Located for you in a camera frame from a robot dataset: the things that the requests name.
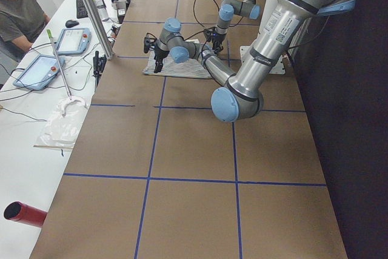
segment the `bottle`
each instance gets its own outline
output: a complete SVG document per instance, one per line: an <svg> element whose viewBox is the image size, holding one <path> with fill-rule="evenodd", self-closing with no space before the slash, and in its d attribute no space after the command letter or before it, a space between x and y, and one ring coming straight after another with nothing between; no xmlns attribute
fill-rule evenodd
<svg viewBox="0 0 388 259"><path fill-rule="evenodd" d="M94 0L97 7L98 15L102 21L107 21L109 19L107 7L104 0Z"/></svg>

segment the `table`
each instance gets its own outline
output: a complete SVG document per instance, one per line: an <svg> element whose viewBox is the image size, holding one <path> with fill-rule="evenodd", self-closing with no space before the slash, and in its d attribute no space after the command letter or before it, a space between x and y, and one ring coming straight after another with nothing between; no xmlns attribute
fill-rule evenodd
<svg viewBox="0 0 388 259"><path fill-rule="evenodd" d="M115 11L108 5L109 16L115 19ZM57 38L64 28L68 19L76 19L75 0L65 0L52 17L47 29L52 31L53 37ZM93 69L87 62L92 64L94 51L99 50L103 55L101 46L95 47L98 38L91 25L89 18L79 19L80 25L77 27L88 27L92 31L92 38L87 51L79 57L71 57L67 61L66 67L75 64L83 56L91 52L85 61L80 61L71 69L66 70L67 82L70 86L80 89L85 84L82 91L74 91L74 95L84 97L90 104L90 99L95 91L95 79ZM113 22L103 22L106 31L110 29ZM33 47L48 43L46 30L38 37ZM50 45L37 49L39 53L53 55ZM26 68L37 56L36 52L26 54L18 65L18 68ZM15 89L12 85L13 78L9 78L0 92L0 99L14 98L27 93L29 90ZM50 87L63 86L60 76L49 84ZM67 96L65 88L50 89L32 92L26 96L0 101L6 109L24 113L37 119L47 119L58 101ZM48 210L59 180L62 177L65 166L68 162L70 152L39 149L33 147L36 138L41 133L45 123L34 122L32 119L5 110L0 111L0 145L1 145L1 171L0 171L0 209L3 210L13 201ZM24 224L7 221L3 217L0 219L0 258L25 259L38 239L40 229Z"/></svg>
<svg viewBox="0 0 388 259"><path fill-rule="evenodd" d="M346 258L291 70L232 124L210 110L212 80L142 74L146 32L171 16L201 30L193 2L132 0L32 259ZM198 5L213 25L212 2ZM234 69L258 24L229 31L220 58Z"/></svg>

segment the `red cylinder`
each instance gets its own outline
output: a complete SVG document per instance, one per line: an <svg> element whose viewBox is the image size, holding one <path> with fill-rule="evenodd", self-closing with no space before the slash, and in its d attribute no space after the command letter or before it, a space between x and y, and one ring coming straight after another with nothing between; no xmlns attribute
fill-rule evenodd
<svg viewBox="0 0 388 259"><path fill-rule="evenodd" d="M35 207L15 201L11 203L4 211L4 218L11 221L17 221L23 224L29 224L35 227L42 227L46 219L47 212L36 209Z"/></svg>

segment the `keyboard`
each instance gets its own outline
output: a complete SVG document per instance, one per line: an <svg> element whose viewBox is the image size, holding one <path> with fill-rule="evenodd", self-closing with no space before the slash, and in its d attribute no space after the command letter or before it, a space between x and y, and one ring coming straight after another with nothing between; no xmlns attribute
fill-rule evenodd
<svg viewBox="0 0 388 259"><path fill-rule="evenodd" d="M87 10L82 0L76 0L77 18L87 18Z"/></svg>

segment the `computer mouse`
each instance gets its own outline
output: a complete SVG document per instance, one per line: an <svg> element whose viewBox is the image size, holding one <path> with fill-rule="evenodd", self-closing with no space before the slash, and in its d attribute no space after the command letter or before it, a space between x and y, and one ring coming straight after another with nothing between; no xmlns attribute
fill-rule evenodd
<svg viewBox="0 0 388 259"><path fill-rule="evenodd" d="M69 29L70 27L75 27L76 25L79 25L78 21L74 21L72 19L69 19L66 23L65 26Z"/></svg>

